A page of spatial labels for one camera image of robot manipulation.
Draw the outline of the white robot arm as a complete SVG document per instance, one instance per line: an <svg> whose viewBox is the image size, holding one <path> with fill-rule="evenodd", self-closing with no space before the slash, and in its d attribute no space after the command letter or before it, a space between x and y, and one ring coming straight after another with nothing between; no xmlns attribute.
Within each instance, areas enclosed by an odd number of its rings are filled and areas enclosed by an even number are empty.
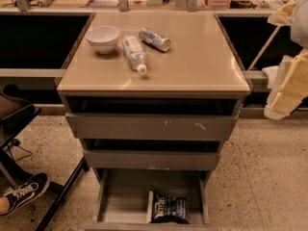
<svg viewBox="0 0 308 231"><path fill-rule="evenodd" d="M290 0L268 23L289 26L292 42L302 47L295 57L285 55L278 66L262 69L270 89L264 116L278 120L289 116L308 97L308 0Z"/></svg>

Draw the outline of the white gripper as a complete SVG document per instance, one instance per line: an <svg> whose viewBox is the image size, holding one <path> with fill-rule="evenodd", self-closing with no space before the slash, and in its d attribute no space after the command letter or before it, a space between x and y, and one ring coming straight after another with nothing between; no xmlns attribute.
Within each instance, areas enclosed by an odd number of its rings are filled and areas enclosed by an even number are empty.
<svg viewBox="0 0 308 231"><path fill-rule="evenodd" d="M268 18L268 23L290 26L297 1L288 1ZM282 119L308 96L308 53L299 54L294 59L284 55L279 65L264 67L262 72L268 78L269 89L265 117Z"/></svg>

